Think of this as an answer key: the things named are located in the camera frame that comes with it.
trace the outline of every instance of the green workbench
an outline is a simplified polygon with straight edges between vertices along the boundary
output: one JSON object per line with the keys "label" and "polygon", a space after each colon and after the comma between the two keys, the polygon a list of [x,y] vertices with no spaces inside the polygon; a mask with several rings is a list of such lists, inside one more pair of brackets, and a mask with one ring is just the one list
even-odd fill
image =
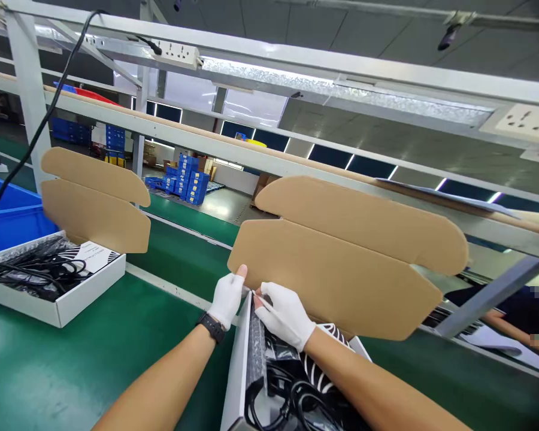
{"label": "green workbench", "polygon": [[[1,139],[0,151],[17,156],[20,149]],[[31,188],[31,171],[19,180]],[[152,196],[148,212],[233,244],[235,226],[158,199]],[[211,301],[228,256],[152,220],[148,252],[128,262]],[[89,429],[200,313],[130,274],[63,329],[0,306],[0,431]],[[234,330],[216,348],[177,429],[219,428],[233,337]],[[362,341],[374,362],[475,430],[539,429],[536,377],[419,330],[404,342]]]}

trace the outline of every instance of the white power strip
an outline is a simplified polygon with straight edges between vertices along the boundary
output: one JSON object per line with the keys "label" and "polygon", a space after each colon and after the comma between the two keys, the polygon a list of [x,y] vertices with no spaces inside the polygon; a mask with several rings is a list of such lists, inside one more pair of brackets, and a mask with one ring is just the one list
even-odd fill
{"label": "white power strip", "polygon": [[199,51],[196,47],[152,39],[162,49],[162,55],[152,56],[160,62],[173,64],[186,69],[196,70],[200,64]]}

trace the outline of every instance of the fingertip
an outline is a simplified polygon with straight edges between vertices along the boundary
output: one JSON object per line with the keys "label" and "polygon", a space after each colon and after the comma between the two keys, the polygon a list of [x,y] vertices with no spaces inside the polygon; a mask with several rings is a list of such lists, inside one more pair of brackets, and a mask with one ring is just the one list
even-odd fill
{"label": "fingertip", "polygon": [[262,304],[262,301],[260,301],[260,299],[259,299],[257,296],[254,296],[254,297],[253,297],[253,305],[254,305],[255,309],[258,309],[258,308],[264,306],[264,305]]}
{"label": "fingertip", "polygon": [[235,274],[240,275],[245,278],[247,275],[247,266],[244,264],[240,265],[240,267],[238,268],[238,271]]}

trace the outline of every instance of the black watch strap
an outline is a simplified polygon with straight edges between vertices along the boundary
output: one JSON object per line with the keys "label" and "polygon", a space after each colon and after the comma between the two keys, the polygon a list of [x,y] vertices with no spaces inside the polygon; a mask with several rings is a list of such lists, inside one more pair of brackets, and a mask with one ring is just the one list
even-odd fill
{"label": "black watch strap", "polygon": [[204,325],[205,328],[210,331],[210,335],[214,340],[216,340],[216,344],[220,344],[222,342],[226,332],[223,330],[221,323],[205,312],[196,323],[196,325],[199,324]]}

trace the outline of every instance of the gloved hand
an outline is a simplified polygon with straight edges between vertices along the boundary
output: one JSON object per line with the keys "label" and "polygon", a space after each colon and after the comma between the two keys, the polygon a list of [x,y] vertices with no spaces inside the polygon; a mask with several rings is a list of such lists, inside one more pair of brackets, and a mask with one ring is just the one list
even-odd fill
{"label": "gloved hand", "polygon": [[247,266],[241,265],[235,275],[230,272],[217,281],[208,314],[221,323],[225,331],[232,326],[232,319],[240,307],[246,275]]}
{"label": "gloved hand", "polygon": [[257,296],[253,297],[256,314],[265,327],[301,352],[316,324],[307,317],[298,294],[276,283],[262,283],[256,294],[268,295],[273,303],[274,310],[270,311]]}

